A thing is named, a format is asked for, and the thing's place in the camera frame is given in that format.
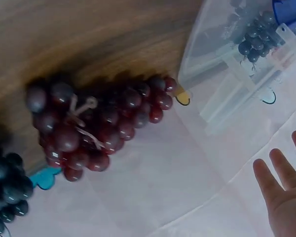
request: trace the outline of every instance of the red grape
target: red grape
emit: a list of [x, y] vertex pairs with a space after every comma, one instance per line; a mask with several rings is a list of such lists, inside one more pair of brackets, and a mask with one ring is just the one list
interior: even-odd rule
[[53, 160], [48, 157], [45, 157], [47, 164], [53, 168], [62, 168], [64, 166], [63, 160]]
[[100, 118], [103, 122], [110, 123], [112, 125], [116, 125], [118, 121], [118, 112], [113, 107], [106, 107], [102, 109], [100, 113]]
[[177, 88], [177, 82], [172, 77], [165, 77], [164, 81], [166, 82], [166, 91], [167, 92], [173, 92]]
[[112, 154], [118, 152], [119, 150], [121, 150], [123, 148], [124, 144], [125, 144], [124, 140], [120, 139], [115, 148], [109, 148], [109, 149], [104, 148], [103, 152], [105, 154], [112, 155]]
[[132, 140], [135, 136], [135, 129], [132, 128], [131, 132], [124, 138], [124, 141]]
[[68, 181], [75, 182], [75, 181], [78, 181], [79, 179], [81, 179], [82, 174], [83, 174], [83, 170], [75, 170], [75, 169], [71, 169], [69, 167], [65, 167], [63, 169], [63, 174], [64, 174], [64, 177]]
[[134, 86], [135, 90], [138, 91], [138, 93], [143, 97], [143, 98], [149, 98], [150, 96], [150, 87], [144, 83], [144, 82], [139, 82]]
[[52, 85], [50, 89], [50, 94], [52, 96], [52, 100], [56, 105], [63, 105], [63, 104], [69, 104], [71, 101], [71, 98], [74, 94], [73, 88], [64, 83], [64, 82], [58, 82], [54, 85]]
[[47, 103], [47, 94], [42, 87], [33, 86], [27, 90], [26, 105], [33, 113], [41, 112]]
[[110, 158], [107, 154], [100, 151], [93, 151], [90, 153], [90, 160], [87, 168], [92, 171], [104, 171], [110, 165]]
[[159, 106], [162, 110], [171, 109], [173, 104], [171, 96], [163, 91], [156, 92], [153, 100], [155, 105]]
[[122, 118], [117, 124], [117, 129], [119, 131], [119, 137], [125, 139], [133, 132], [134, 127], [130, 120]]
[[36, 116], [36, 128], [38, 131], [48, 134], [52, 132], [55, 126], [60, 122], [60, 116], [56, 111], [45, 111]]
[[80, 134], [72, 126], [62, 124], [54, 132], [56, 147], [63, 152], [73, 152], [79, 146]]
[[143, 111], [147, 114], [150, 112], [150, 104], [148, 101], [143, 101], [140, 107], [138, 108], [139, 111]]
[[103, 143], [105, 149], [115, 149], [119, 141], [118, 131], [109, 125], [103, 126], [98, 132], [97, 139]]
[[159, 107], [152, 107], [149, 113], [149, 121], [151, 123], [159, 123], [163, 118], [163, 111]]
[[63, 153], [57, 149], [55, 138], [53, 136], [49, 135], [46, 137], [43, 149], [47, 158], [52, 160], [62, 159]]
[[164, 91], [166, 89], [166, 82], [160, 75], [154, 75], [148, 79], [148, 85], [151, 89], [158, 89]]
[[142, 98], [138, 92], [130, 88], [123, 92], [122, 98], [126, 109], [137, 108], [142, 102]]
[[133, 116], [133, 126], [134, 128], [142, 128], [149, 121], [149, 115], [143, 111], [136, 111]]
[[84, 148], [78, 148], [69, 154], [67, 166], [71, 169], [81, 170], [89, 162], [89, 154]]

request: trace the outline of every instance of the plastic grapes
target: plastic grapes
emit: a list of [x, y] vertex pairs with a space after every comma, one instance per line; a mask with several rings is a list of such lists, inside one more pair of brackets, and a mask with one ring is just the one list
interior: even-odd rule
[[[113, 87], [98, 94], [75, 94], [76, 90], [64, 81], [47, 88], [29, 88], [27, 93], [28, 108], [33, 112], [34, 126], [39, 131], [38, 141], [47, 164], [62, 168], [64, 177], [76, 182], [83, 177], [86, 168], [96, 172], [107, 170], [110, 156], [135, 137], [136, 129], [149, 122], [161, 122], [163, 110], [170, 109], [173, 103], [167, 93], [174, 92], [177, 83], [172, 77], [154, 75], [146, 81]], [[40, 100], [30, 100], [33, 90], [45, 95], [44, 103], [42, 96]], [[12, 157], [15, 167], [22, 165], [16, 155], [8, 155], [7, 160]], [[0, 176], [5, 176], [3, 164], [0, 164], [0, 171]], [[27, 213], [28, 206], [23, 200], [31, 195], [28, 186], [18, 189], [13, 182], [6, 183], [3, 193], [4, 200], [14, 205], [5, 209], [4, 221], [12, 219], [12, 215]]]

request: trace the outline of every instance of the grape stem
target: grape stem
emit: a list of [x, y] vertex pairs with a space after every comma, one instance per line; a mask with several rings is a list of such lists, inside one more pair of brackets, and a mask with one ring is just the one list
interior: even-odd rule
[[79, 127], [75, 127], [75, 128], [81, 134], [90, 137], [93, 140], [93, 142], [94, 142], [94, 144], [95, 144], [95, 146], [97, 147], [98, 150], [101, 150], [101, 147], [104, 147], [103, 144], [95, 136], [93, 136], [91, 133], [89, 133], [89, 132], [87, 132], [87, 131], [79, 128]]

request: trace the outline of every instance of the red grape bunch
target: red grape bunch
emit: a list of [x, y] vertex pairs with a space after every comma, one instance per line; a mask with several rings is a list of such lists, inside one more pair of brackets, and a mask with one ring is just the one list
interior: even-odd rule
[[172, 107], [177, 83], [171, 77], [154, 75], [86, 96], [65, 82], [48, 88], [31, 86], [26, 103], [33, 113], [47, 164], [61, 167], [71, 182], [82, 177], [83, 168], [104, 171], [109, 155], [121, 150], [125, 141], [148, 122], [159, 123], [163, 111]]
[[33, 184], [25, 176], [22, 158], [16, 153], [5, 157], [0, 148], [0, 235], [4, 223], [11, 223], [15, 216], [24, 216], [29, 211], [27, 199], [33, 194]]

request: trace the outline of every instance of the blue plastic lid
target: blue plastic lid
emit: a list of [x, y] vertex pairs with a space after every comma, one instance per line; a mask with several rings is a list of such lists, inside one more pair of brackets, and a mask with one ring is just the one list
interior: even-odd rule
[[296, 29], [296, 0], [273, 0], [273, 11], [277, 23], [285, 23]]

